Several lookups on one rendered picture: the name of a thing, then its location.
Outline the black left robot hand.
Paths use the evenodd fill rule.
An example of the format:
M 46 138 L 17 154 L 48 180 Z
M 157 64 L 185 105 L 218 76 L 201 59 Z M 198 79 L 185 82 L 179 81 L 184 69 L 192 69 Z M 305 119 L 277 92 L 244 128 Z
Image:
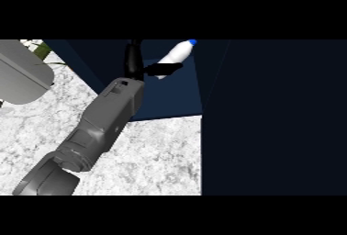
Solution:
M 125 52 L 125 76 L 135 80 L 144 80 L 144 75 L 157 76 L 161 74 L 159 64 L 154 63 L 144 66 L 142 54 L 141 54 L 141 39 L 133 39 L 126 46 Z

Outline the white water bottle blue cap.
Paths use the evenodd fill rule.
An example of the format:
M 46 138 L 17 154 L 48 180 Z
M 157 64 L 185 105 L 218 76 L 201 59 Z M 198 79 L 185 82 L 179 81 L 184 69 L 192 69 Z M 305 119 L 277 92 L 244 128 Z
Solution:
M 178 69 L 184 67 L 184 60 L 191 56 L 192 48 L 197 44 L 195 39 L 188 39 L 176 44 L 167 55 L 157 62 L 161 74 L 157 74 L 159 79 L 164 79 Z

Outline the dark blue open cabinet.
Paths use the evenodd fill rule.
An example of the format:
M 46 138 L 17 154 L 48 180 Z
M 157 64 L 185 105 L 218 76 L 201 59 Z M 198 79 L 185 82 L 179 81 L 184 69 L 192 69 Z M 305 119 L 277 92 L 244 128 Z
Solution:
M 126 39 L 49 39 L 45 43 L 97 93 L 125 76 Z M 136 121 L 204 113 L 228 47 L 226 39 L 200 39 L 184 67 L 164 79 L 144 77 Z

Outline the dark blue cabinet door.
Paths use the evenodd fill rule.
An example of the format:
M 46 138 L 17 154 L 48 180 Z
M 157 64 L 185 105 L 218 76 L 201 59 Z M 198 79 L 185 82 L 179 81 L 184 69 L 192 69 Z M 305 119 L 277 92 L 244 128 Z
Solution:
M 347 195 L 347 40 L 235 40 L 204 112 L 210 195 Z

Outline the green leafy plant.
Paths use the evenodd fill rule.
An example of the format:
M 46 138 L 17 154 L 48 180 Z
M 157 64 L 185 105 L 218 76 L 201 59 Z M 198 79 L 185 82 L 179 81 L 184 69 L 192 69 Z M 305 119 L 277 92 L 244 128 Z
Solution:
M 43 64 L 66 65 L 63 59 L 42 39 L 21 39 L 20 42 L 40 58 Z

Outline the grey rounded appliance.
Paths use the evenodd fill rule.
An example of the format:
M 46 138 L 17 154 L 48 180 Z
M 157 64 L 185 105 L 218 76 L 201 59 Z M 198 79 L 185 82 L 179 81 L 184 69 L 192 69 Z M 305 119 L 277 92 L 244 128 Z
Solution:
M 55 72 L 17 39 L 0 39 L 0 99 L 14 105 L 36 101 L 52 88 Z

